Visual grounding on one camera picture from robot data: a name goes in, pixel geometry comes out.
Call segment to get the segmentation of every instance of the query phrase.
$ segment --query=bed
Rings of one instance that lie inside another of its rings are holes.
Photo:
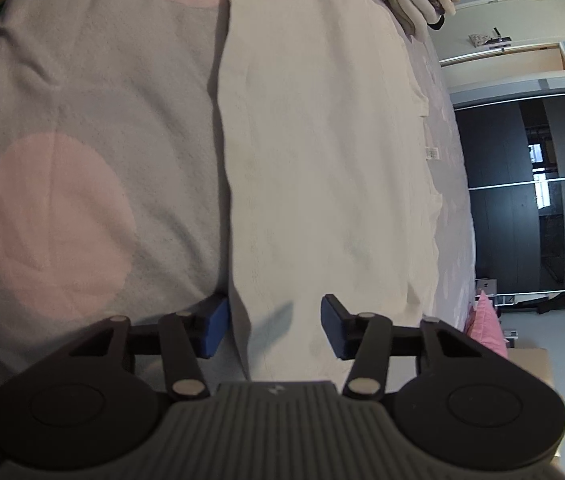
[[[0,382],[102,317],[214,292],[234,338],[212,384],[341,383],[326,293],[462,327],[469,193],[428,37],[378,0],[230,1],[8,1]]]

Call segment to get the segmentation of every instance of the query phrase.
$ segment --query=clothing tag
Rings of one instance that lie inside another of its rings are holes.
[[[424,149],[427,160],[440,160],[440,150],[438,148],[427,147]]]

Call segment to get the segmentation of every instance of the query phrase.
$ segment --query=pink pillow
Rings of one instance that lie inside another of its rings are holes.
[[[477,305],[469,315],[467,335],[489,350],[507,359],[507,344],[498,321],[493,303],[486,297],[484,291],[480,294]]]

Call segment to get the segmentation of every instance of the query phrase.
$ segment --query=white label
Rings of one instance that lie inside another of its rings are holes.
[[[427,160],[440,160],[440,150],[438,148],[427,147],[424,149]]]

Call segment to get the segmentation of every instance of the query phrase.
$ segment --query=pink cushion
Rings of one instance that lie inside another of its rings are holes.
[[[507,344],[493,303],[482,292],[467,322],[467,335],[496,354],[508,358]]]

